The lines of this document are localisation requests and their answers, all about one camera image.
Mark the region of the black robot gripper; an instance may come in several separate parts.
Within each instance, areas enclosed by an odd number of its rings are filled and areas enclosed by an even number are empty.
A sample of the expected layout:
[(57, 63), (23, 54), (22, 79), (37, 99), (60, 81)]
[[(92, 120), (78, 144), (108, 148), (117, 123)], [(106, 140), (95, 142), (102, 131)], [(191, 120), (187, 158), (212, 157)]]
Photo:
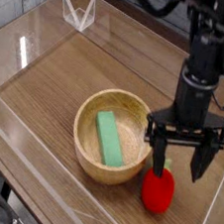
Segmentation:
[(218, 84), (207, 84), (181, 69), (170, 107), (150, 112), (145, 141), (153, 148), (153, 170), (162, 176), (167, 145), (196, 147), (191, 159), (192, 182), (199, 180), (224, 147), (224, 117), (208, 111)]

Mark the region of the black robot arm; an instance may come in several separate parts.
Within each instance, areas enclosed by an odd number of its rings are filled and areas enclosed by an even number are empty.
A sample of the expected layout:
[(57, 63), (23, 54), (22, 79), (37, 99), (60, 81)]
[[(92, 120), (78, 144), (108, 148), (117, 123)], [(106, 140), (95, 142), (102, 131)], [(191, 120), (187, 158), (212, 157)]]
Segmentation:
[(190, 53), (183, 61), (173, 104), (149, 113), (145, 140), (153, 148), (157, 177), (164, 172), (167, 146), (194, 147), (190, 170), (198, 180), (224, 149), (224, 117), (208, 110), (224, 75), (224, 0), (168, 0), (159, 9), (149, 0), (138, 2), (160, 18), (181, 2), (188, 6)]

